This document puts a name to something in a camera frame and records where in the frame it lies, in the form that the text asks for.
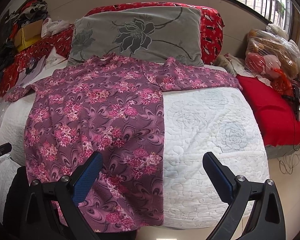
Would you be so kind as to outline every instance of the pillowcase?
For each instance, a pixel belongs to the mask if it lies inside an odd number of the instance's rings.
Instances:
[[[149,62],[174,57],[203,66],[201,11],[185,7],[145,7],[83,17],[74,25],[69,65],[111,52]]]
[[[222,28],[225,26],[221,15],[217,10],[205,6],[190,5],[175,2],[136,2],[122,3],[96,7],[90,10],[85,16],[101,12],[123,11],[127,9],[135,9],[151,6],[171,6],[171,7],[187,7],[196,8],[201,11],[200,34],[201,34],[201,53],[202,61],[207,65],[212,65],[213,61],[219,55],[222,47],[223,33]]]

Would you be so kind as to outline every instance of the pink floral shirt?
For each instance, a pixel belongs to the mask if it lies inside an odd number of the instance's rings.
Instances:
[[[28,179],[57,181],[99,151],[103,169],[79,204],[92,229],[162,225],[162,92],[241,87],[230,74],[173,58],[164,65],[115,54],[104,59],[55,70],[8,96],[13,102],[36,91],[24,136]]]

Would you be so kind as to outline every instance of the mattress cover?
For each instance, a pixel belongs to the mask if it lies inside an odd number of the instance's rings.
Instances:
[[[60,63],[36,80],[65,66],[66,62]],[[202,167],[204,153],[212,151],[234,174],[251,181],[264,182],[269,177],[266,151],[252,110],[235,88],[165,92],[163,101],[164,226],[214,226],[227,204],[221,202]],[[25,164],[23,134],[33,102],[34,95],[28,95],[12,103],[0,127],[0,144],[12,144],[11,158],[20,165]]]

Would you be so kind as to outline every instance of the screw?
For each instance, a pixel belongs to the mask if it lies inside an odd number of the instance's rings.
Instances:
[[[267,183],[270,185],[270,186],[273,186],[274,185],[274,181],[272,179],[267,179]]]
[[[68,175],[65,175],[65,176],[61,177],[62,182],[67,182],[67,181],[69,181],[69,179],[70,179],[70,177]]]
[[[237,179],[238,179],[238,181],[245,181],[246,180],[245,176],[243,176],[243,175],[238,175]]]
[[[31,182],[31,185],[35,186],[35,185],[38,185],[39,183],[40,183],[40,180],[35,179]]]

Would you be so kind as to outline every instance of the floor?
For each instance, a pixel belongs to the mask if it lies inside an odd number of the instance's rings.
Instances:
[[[270,178],[274,180],[283,207],[286,225],[286,240],[292,240],[300,230],[300,152],[294,162],[292,174],[283,174],[279,168],[279,160],[269,160]],[[243,218],[232,239],[237,239],[248,221]],[[143,227],[137,240],[204,240],[213,228],[202,228],[192,230],[171,230],[164,227]]]

